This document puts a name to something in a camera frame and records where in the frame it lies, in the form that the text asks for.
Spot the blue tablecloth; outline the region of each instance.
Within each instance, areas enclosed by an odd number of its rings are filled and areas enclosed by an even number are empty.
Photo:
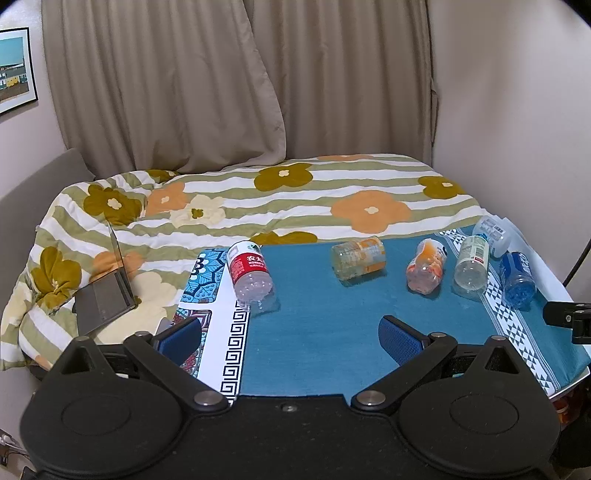
[[[482,302],[452,293],[459,245],[471,230],[387,239],[383,274],[350,287],[333,274],[332,244],[264,247],[281,309],[250,320],[241,394],[342,393],[349,400],[397,367],[378,342],[378,323],[385,314],[425,334],[446,332],[460,343],[507,335],[548,395],[571,383],[589,364],[589,356],[570,343],[569,330],[545,325],[540,293],[528,311],[504,305],[496,261],[491,261]],[[423,238],[439,240],[448,252],[441,286],[428,297],[409,291],[405,277]]]

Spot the blue bottle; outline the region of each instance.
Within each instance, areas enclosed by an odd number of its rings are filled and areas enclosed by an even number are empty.
[[[527,257],[521,252],[505,253],[501,257],[499,276],[505,303],[516,309],[527,307],[537,291]]]

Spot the clear plastic bottle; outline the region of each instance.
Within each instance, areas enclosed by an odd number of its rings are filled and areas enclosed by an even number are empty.
[[[420,242],[417,255],[407,267],[408,288],[423,295],[430,294],[441,283],[446,259],[445,247],[437,240],[426,238]]]
[[[330,249],[330,260],[336,277],[347,281],[386,266],[386,250],[376,236],[353,240]]]
[[[480,235],[467,236],[462,242],[453,273],[454,282],[468,292],[486,287],[488,279],[488,243]]]
[[[245,240],[232,245],[226,262],[236,299],[243,309],[253,315],[278,308],[273,280],[256,243]]]
[[[483,236],[491,248],[491,255],[500,258],[509,248],[511,234],[493,217],[485,215],[478,220],[472,235]]]

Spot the water bottle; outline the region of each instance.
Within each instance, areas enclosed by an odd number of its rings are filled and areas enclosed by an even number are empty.
[[[347,281],[384,268],[386,250],[378,237],[371,236],[334,245],[330,249],[330,260],[336,277]]]
[[[488,279],[488,242],[480,235],[467,236],[462,242],[453,273],[454,282],[467,292],[486,288]]]
[[[408,288],[423,295],[430,294],[441,283],[446,259],[447,252],[440,242],[432,238],[420,242],[417,255],[407,267]]]
[[[537,287],[531,276],[530,263],[521,252],[507,252],[501,257],[499,277],[503,288],[503,300],[509,307],[527,307],[535,296]]]
[[[501,257],[511,243],[511,234],[501,227],[493,217],[488,215],[478,220],[472,235],[483,236],[491,248],[491,255],[495,258]]]
[[[276,310],[273,281],[260,247],[250,240],[235,243],[226,260],[238,304],[251,315]]]

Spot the sofa armrest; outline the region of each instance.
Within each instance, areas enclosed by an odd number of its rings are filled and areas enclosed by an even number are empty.
[[[80,152],[72,148],[0,199],[0,314],[35,242],[35,227],[67,186],[92,181]]]

